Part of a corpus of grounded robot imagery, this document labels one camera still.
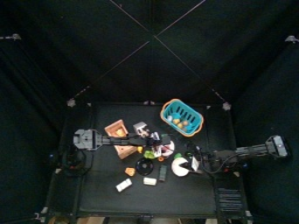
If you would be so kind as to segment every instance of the wooden block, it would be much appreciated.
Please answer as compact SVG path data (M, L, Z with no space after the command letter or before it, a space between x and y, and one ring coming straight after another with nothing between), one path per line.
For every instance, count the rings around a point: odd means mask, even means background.
M106 127L106 132L111 137L125 137L129 132L127 132L127 127L125 125L123 120L119 120L114 122L113 124L110 124ZM137 151L137 147L131 145L125 145L125 146L117 145L115 148L117 148L117 153L121 159L126 158Z

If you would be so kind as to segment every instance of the black curtain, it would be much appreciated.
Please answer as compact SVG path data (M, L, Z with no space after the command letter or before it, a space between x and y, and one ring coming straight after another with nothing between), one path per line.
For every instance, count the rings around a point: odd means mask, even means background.
M281 135L292 157L254 159L246 187L257 223L299 221L299 45L290 43L234 104L240 146Z
M0 41L0 99L5 222L31 219L43 209L51 180L49 156L58 150L66 105L21 40Z

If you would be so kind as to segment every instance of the toy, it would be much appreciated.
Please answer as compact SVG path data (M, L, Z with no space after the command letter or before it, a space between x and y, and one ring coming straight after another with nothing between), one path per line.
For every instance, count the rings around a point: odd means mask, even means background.
M127 180L125 180L118 186L117 189L119 192L123 192L130 186L133 185L133 181L129 178Z
M162 165L161 172L159 172L159 181L161 182L165 182L165 180L166 180L166 173L167 173L167 166Z
M127 167L127 168L126 168L126 174L127 174L129 176L134 177L135 174L137 174L137 169L135 169L135 168L130 168L130 167Z
M145 149L143 146L138 146L138 147L137 147L137 151L138 151L139 153L143 153L143 149Z
M157 178L145 178L145 184L147 186L155 186L157 185Z
M126 137L127 136L127 127L125 125L123 120L119 120L110 124L106 127L106 132L111 137ZM137 152L137 147L133 145L115 145L117 153L121 159L130 156L134 152Z
M145 158L155 159L155 153L151 150L145 152Z
M135 133L142 137L150 136L150 129L147 128L147 124L145 122L141 122L134 125Z
M183 157L178 157L173 161L173 172L179 177L183 177L190 173L190 170L183 167L183 164L189 164L189 160Z

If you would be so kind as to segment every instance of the plastic basket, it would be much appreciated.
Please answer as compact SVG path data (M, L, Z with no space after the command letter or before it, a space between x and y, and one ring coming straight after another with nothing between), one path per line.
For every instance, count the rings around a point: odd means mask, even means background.
M173 99L163 105L161 113L163 120L178 130L186 137L193 137L201 130L203 125L202 114L195 111L189 105L186 105L179 99ZM167 118L181 119L181 123L187 121L187 125L183 125L182 129L178 124L174 124Z

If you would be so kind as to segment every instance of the black wall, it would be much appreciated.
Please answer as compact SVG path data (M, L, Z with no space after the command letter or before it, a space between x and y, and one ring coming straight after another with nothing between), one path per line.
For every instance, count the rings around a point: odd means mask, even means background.
M240 145L264 143L281 135L292 157L257 159L248 172L250 207L270 223L299 221L299 45L290 44L269 69L248 87L236 103L236 131Z
M285 42L298 32L297 1L13 0L0 12L0 36L23 38L0 40L0 220L43 208L70 98L223 103L215 91L233 104L238 145L282 135L293 151L253 162L256 217L299 220L299 56Z

